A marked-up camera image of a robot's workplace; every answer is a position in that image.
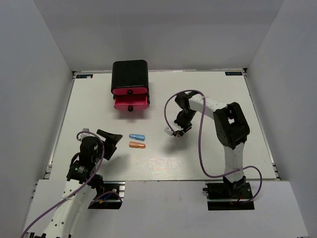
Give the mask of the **blue correction tape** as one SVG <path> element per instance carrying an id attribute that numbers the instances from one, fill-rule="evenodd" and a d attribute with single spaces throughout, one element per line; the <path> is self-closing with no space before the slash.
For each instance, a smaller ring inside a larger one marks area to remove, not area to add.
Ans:
<path id="1" fill-rule="evenodd" d="M 141 135 L 141 134 L 129 134 L 129 138 L 130 138 L 130 139 L 134 139 L 134 140 L 144 141 L 144 140 L 145 140 L 145 135 Z"/>

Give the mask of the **orange correction tape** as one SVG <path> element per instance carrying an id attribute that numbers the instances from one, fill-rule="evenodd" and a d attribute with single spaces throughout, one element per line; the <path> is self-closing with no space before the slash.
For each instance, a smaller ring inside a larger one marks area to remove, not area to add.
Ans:
<path id="1" fill-rule="evenodd" d="M 145 145 L 144 143 L 135 142 L 135 141 L 130 141 L 130 142 L 129 142 L 129 147 L 130 147 L 130 148 L 145 149 L 145 148 L 146 148 L 146 145 Z"/>

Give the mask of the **pink drawer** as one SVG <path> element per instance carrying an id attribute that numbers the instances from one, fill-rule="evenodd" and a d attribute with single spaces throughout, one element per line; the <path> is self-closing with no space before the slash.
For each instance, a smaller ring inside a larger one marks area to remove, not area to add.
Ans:
<path id="1" fill-rule="evenodd" d="M 117 95 L 114 97 L 114 108 L 121 111 L 140 111 L 148 108 L 150 104 L 147 94 Z"/>
<path id="2" fill-rule="evenodd" d="M 146 94 L 148 92 L 148 88 L 146 87 L 121 87 L 114 88 L 112 91 L 113 95 L 138 95 L 138 94 Z"/>

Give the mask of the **pink top drawer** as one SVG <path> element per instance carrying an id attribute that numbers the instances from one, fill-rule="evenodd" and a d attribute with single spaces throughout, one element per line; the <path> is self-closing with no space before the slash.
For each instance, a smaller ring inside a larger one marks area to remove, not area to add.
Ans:
<path id="1" fill-rule="evenodd" d="M 138 94 L 146 94 L 148 92 L 148 88 L 146 87 L 121 87 L 114 88 L 112 91 L 113 95 L 138 95 Z"/>

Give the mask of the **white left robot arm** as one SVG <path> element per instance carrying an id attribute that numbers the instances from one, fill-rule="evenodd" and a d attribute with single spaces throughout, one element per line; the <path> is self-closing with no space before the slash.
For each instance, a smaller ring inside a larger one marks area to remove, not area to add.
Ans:
<path id="1" fill-rule="evenodd" d="M 80 151 L 70 162 L 61 199 L 47 211 L 35 218 L 23 231 L 25 237 L 30 228 L 46 214 L 53 212 L 48 225 L 38 236 L 40 238 L 71 238 L 75 224 L 83 209 L 91 204 L 103 203 L 111 196 L 123 202 L 118 190 L 105 189 L 105 182 L 98 174 L 103 160 L 109 160 L 117 150 L 121 134 L 113 134 L 98 129 L 96 133 L 83 129 L 76 139 L 80 141 Z"/>

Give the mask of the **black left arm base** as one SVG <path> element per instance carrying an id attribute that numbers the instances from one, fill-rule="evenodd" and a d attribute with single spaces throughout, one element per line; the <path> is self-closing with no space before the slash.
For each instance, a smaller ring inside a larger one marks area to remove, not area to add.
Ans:
<path id="1" fill-rule="evenodd" d="M 121 208 L 124 193 L 125 181 L 103 181 L 103 186 L 93 198 L 88 209 L 95 210 L 118 210 Z"/>

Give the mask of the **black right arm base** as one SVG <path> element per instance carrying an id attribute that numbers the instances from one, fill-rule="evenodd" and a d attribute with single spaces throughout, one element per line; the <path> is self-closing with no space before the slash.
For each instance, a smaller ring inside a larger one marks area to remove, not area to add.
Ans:
<path id="1" fill-rule="evenodd" d="M 207 196 L 209 211 L 255 209 L 251 186 L 245 176 L 234 183 L 227 178 L 223 178 L 223 182 L 206 183 L 202 190 Z"/>

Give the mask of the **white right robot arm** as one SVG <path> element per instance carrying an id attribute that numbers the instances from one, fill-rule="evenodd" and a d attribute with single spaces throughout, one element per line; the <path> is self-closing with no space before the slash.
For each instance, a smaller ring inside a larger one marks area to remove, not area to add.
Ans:
<path id="1" fill-rule="evenodd" d="M 182 110 L 174 120 L 176 128 L 170 130 L 173 136 L 181 137 L 192 128 L 191 121 L 196 112 L 204 113 L 214 121 L 217 138 L 224 148 L 223 190 L 228 197 L 236 197 L 246 183 L 243 150 L 250 134 L 240 105 L 220 103 L 193 91 L 176 94 L 175 102 Z"/>

